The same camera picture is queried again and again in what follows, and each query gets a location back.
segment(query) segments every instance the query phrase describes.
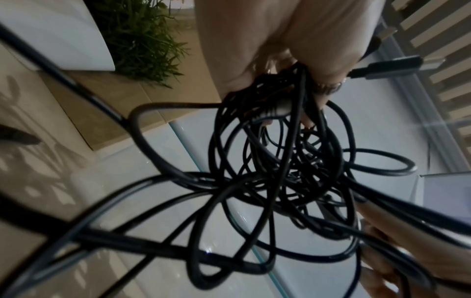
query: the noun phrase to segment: connector end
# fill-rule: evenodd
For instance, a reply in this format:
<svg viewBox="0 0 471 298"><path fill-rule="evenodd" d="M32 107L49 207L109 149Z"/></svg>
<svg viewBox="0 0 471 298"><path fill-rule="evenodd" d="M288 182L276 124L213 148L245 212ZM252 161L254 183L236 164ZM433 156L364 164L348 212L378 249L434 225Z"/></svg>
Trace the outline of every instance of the connector end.
<svg viewBox="0 0 471 298"><path fill-rule="evenodd" d="M438 57L438 58L425 58L423 60L423 64L419 70L430 70L430 69L437 69L440 65L445 62L445 58Z"/></svg>
<svg viewBox="0 0 471 298"><path fill-rule="evenodd" d="M380 33L378 33L378 35L376 37L378 37L379 39L381 39L381 42L385 41L386 39L390 38L394 33L397 32L397 28L396 27L387 27L386 29L384 29L383 31L381 31Z"/></svg>

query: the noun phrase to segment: usb connector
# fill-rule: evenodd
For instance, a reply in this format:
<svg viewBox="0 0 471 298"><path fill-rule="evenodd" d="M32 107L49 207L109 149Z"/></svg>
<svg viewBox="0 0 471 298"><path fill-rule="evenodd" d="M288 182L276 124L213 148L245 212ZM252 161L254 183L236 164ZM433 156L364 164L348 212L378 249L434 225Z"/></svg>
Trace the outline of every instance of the usb connector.
<svg viewBox="0 0 471 298"><path fill-rule="evenodd" d="M421 70L436 69L444 61L444 58L422 59L420 56L396 58L390 61L372 63L367 67L356 68L348 74L348 77L374 80L407 76Z"/></svg>

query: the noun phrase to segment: green plant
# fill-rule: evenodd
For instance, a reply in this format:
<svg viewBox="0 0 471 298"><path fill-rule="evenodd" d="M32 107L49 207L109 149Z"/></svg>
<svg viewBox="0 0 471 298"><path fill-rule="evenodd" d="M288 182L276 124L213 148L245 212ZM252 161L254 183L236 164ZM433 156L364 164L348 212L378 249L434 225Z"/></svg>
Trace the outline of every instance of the green plant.
<svg viewBox="0 0 471 298"><path fill-rule="evenodd" d="M186 54L167 24L167 6L161 0L86 0L113 57L116 72L137 80L167 85Z"/></svg>

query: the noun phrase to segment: hand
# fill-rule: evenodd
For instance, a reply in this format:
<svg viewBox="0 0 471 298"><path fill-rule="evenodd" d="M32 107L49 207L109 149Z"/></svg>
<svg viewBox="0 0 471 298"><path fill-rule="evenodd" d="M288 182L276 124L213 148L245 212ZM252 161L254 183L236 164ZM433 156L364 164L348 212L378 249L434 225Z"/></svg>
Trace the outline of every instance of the hand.
<svg viewBox="0 0 471 298"><path fill-rule="evenodd" d="M196 0L201 46L224 98L296 60L341 82L365 53L385 0ZM328 96L317 96L324 106Z"/></svg>
<svg viewBox="0 0 471 298"><path fill-rule="evenodd" d="M364 216L362 229L369 235L388 241L412 254L434 276L471 283L471 252L447 244L404 223L372 203L357 203ZM362 246L362 261L372 268L362 268L360 283L372 298L400 298L384 284L387 280L400 288L394 267L369 246ZM438 286L428 291L410 282L413 298L464 298L471 294Z"/></svg>

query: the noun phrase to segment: cable bundle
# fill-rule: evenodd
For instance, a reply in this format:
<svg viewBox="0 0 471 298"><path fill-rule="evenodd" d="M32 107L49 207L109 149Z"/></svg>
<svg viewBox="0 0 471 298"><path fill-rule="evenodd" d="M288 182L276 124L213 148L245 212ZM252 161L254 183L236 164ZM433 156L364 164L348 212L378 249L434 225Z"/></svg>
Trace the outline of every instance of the cable bundle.
<svg viewBox="0 0 471 298"><path fill-rule="evenodd" d="M310 263L340 262L356 255L356 270L352 283L344 295L349 297L360 276L360 241L373 247L397 268L403 277L404 289L407 289L407 279L404 277L408 277L429 289L434 289L436 283L440 282L469 290L466 284L434 278L409 256L359 230L355 202L370 201L405 222L451 244L468 248L466 244L430 226L471 235L471 228L466 224L387 196L356 182L352 170L398 176L413 173L416 166L411 160L402 156L356 148L352 126L347 116L337 105L329 102L327 107L340 116L347 131L349 148L342 149L334 132L329 129L323 112L318 109L314 101L311 79L303 65L295 64L276 75L262 75L247 89L229 94L221 104L147 104L137 107L128 118L125 118L2 25L0 25L0 38L124 128L136 146L162 173L115 191L72 222L65 222L32 210L1 193L0 218L18 227L46 235L48 240L2 282L0 297L15 297L101 248L145 256L101 297L113 297L156 257L185 261L192 284L199 289L209 290L220 285L233 272L246 274L270 272L277 255ZM160 157L147 143L139 129L139 118L147 112L163 108L217 108L214 133L209 144L209 173L182 172ZM315 123L315 128L307 129L300 125L302 110ZM266 120L279 122L280 137L277 142L270 138L263 125ZM238 121L238 125L223 142L221 135L234 121ZM227 155L233 140L242 131L247 135L241 157L243 166L234 169ZM275 154L267 149L269 143L276 147ZM349 153L348 160L343 158L345 152ZM355 157L358 152L395 159L403 163L404 168L377 169L356 164ZM112 231L90 226L98 217L130 195L168 181L192 192L155 206ZM340 200L334 200L333 194L340 197ZM195 210L164 241L156 242L126 236L128 231L159 212L204 195L210 195L206 204ZM251 232L245 231L235 220L227 204L230 198L262 208L262 214ZM229 223L245 239L233 256L207 253L199 249L206 222L219 204L222 205ZM317 204L323 218L309 215L308 204ZM296 227L309 230L306 233L315 233L333 241L350 240L350 245L344 252L331 256L306 255L278 248L273 216L275 212L289 217ZM173 240L191 224L193 225L188 245L172 244ZM269 243L258 240L266 225L269 227ZM61 257L55 257L57 252L69 243L77 243L79 247ZM243 260L255 245L268 251L269 256L262 264ZM219 267L220 270L213 275L205 275L200 270L200 264Z"/></svg>

